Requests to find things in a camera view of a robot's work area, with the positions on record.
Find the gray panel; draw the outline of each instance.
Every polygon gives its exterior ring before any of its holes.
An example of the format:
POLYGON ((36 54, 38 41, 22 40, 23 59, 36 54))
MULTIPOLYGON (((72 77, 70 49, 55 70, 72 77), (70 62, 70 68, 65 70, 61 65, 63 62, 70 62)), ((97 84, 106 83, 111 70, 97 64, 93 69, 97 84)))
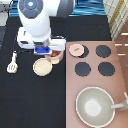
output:
POLYGON ((23 10, 24 9, 24 0, 19 1, 19 9, 23 10))
POLYGON ((68 17, 73 11, 74 0, 61 0, 57 11, 57 17, 68 17))
POLYGON ((19 8, 22 14, 28 19, 36 18, 43 10, 42 0, 20 0, 19 8))
POLYGON ((27 18, 35 18, 38 15, 38 12, 36 10, 25 10, 24 15, 27 18))

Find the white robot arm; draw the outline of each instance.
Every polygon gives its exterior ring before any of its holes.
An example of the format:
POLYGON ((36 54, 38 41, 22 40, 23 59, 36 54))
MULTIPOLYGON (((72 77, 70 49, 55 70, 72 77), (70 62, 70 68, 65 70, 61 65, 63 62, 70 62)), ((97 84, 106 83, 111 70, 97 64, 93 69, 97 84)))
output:
POLYGON ((18 31, 19 46, 34 49, 48 45, 51 50, 64 50, 63 37, 51 38, 49 16, 67 17, 74 6, 75 0, 19 0, 18 12, 23 25, 18 31))

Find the black tabletop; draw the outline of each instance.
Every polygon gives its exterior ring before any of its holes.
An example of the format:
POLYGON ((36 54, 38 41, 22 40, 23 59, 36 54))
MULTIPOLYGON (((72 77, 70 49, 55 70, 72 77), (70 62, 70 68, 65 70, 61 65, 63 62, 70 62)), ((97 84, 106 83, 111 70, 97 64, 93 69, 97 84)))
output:
MULTIPOLYGON (((67 41, 111 40, 106 16, 50 18, 50 21, 52 35, 64 36, 67 41)), ((32 70, 41 56, 30 53, 18 55, 17 73, 6 71, 20 26, 18 17, 7 20, 0 51, 0 128, 66 128, 65 55, 45 77, 32 70)))

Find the bowl rim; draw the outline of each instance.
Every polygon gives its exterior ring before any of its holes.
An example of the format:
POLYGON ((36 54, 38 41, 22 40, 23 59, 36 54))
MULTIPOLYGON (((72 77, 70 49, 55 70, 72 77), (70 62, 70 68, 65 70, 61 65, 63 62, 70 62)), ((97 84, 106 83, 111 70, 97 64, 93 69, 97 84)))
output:
POLYGON ((77 112, 77 115, 78 115, 79 118, 80 118, 85 124, 87 124, 88 126, 91 126, 91 127, 94 127, 94 128, 97 128, 97 127, 98 127, 98 128, 105 127, 105 126, 109 125, 109 124, 112 122, 112 120, 114 119, 114 117, 115 117, 115 110, 114 110, 114 109, 113 109, 113 114, 112 114, 111 119, 110 119, 107 123, 105 123, 105 124, 103 124, 103 125, 99 125, 99 126, 91 125, 91 124, 89 124, 88 122, 86 122, 86 121, 81 117, 81 115, 80 115, 80 113, 79 113, 79 111, 78 111, 78 107, 77 107, 78 99, 79 99, 80 95, 81 95, 84 91, 89 90, 89 89, 98 89, 98 90, 103 91, 104 93, 106 93, 106 94, 108 95, 108 97, 109 97, 110 100, 112 101, 112 104, 114 104, 114 101, 113 101, 112 97, 111 97, 110 94, 109 94, 107 91, 105 91, 104 89, 102 89, 102 88, 100 88, 100 87, 86 87, 86 88, 84 88, 82 91, 80 91, 80 93, 77 95, 77 98, 76 98, 76 112, 77 112))

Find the white bowl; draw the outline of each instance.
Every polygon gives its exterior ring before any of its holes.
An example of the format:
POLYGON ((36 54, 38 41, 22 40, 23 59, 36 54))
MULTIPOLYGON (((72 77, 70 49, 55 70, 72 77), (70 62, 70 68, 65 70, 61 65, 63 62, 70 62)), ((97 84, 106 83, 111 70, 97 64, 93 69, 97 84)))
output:
POLYGON ((99 87, 87 87, 76 98, 76 111, 80 119, 91 127, 105 127, 115 116, 112 97, 99 87))

